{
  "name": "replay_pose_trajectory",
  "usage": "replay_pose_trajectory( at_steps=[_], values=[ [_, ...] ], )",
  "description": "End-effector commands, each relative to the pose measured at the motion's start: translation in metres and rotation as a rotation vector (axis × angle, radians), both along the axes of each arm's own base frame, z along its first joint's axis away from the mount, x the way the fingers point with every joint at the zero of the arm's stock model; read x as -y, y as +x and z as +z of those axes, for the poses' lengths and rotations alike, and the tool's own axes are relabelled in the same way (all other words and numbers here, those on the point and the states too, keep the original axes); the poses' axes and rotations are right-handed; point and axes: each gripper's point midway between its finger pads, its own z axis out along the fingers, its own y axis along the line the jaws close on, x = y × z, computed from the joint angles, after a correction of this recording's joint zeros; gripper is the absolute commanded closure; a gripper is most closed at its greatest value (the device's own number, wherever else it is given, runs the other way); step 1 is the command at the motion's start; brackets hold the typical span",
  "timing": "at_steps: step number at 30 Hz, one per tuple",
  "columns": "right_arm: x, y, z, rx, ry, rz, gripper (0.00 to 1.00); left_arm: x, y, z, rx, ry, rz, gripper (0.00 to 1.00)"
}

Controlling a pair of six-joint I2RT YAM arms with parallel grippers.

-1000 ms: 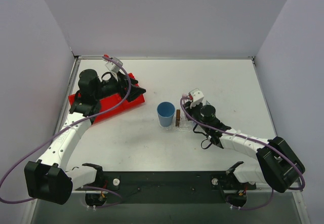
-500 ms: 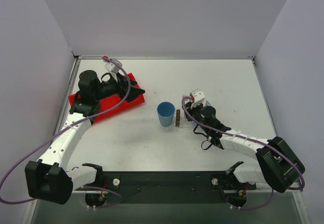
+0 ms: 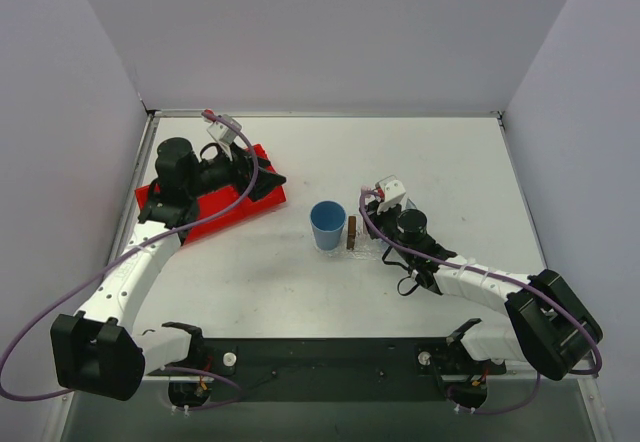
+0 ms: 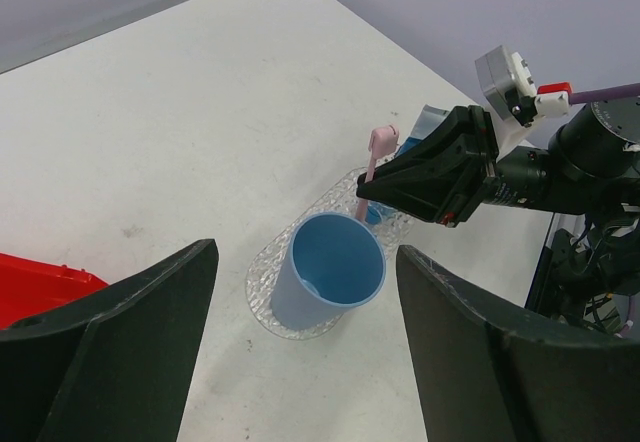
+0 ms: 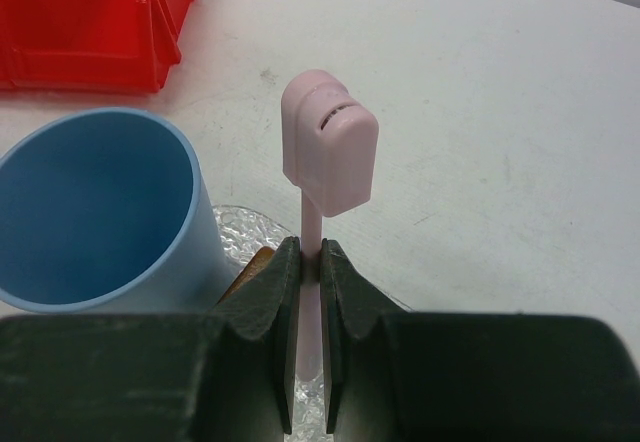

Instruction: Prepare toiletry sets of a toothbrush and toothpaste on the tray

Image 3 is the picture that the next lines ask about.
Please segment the clear textured holder with wood ends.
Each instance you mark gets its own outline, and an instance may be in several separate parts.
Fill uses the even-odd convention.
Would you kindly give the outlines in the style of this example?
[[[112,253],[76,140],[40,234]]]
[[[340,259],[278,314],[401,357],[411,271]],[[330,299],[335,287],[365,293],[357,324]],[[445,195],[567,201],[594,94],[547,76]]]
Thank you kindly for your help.
[[[346,225],[346,251],[350,254],[373,255],[380,249],[379,241],[373,239],[361,216],[349,215]]]

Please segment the blue plastic cup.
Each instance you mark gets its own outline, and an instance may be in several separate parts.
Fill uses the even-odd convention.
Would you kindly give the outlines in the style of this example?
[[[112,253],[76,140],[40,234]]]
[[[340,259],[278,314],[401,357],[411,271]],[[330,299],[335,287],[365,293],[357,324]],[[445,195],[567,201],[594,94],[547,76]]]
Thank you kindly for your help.
[[[340,242],[347,220],[345,209],[335,201],[321,201],[310,212],[310,223],[316,246],[322,251],[334,250]]]

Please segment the pink toothbrush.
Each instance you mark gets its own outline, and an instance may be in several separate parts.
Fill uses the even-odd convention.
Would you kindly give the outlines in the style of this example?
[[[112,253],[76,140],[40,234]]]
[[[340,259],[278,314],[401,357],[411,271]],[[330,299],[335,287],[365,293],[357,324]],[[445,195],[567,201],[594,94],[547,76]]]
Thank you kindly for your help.
[[[360,192],[365,196],[365,197],[373,197],[373,198],[378,198],[379,195],[376,192],[375,189],[368,187],[368,186],[362,186]]]

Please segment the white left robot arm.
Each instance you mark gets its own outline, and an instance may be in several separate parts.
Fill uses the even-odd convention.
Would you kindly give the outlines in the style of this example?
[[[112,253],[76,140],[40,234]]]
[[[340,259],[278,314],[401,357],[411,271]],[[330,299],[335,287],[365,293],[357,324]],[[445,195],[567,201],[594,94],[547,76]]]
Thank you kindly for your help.
[[[183,245],[285,199],[286,179],[261,145],[212,146],[217,154],[207,159],[182,137],[159,145],[156,176],[136,192],[140,214],[124,261],[75,314],[59,315],[51,326],[62,387],[126,401],[145,375],[163,367],[187,374],[210,368],[199,327],[165,322],[138,335],[132,329],[163,267]]]

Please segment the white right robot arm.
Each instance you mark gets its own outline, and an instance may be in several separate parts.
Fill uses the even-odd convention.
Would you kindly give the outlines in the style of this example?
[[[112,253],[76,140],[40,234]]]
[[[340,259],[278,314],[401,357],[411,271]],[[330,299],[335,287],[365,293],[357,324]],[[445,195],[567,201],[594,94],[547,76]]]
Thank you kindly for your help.
[[[499,324],[477,320],[448,336],[448,344],[474,363],[526,362],[554,381],[600,371],[602,329],[559,273],[516,274],[480,265],[431,237],[426,215],[416,208],[388,208],[365,197],[359,212],[371,238],[399,256],[414,288],[501,315]]]

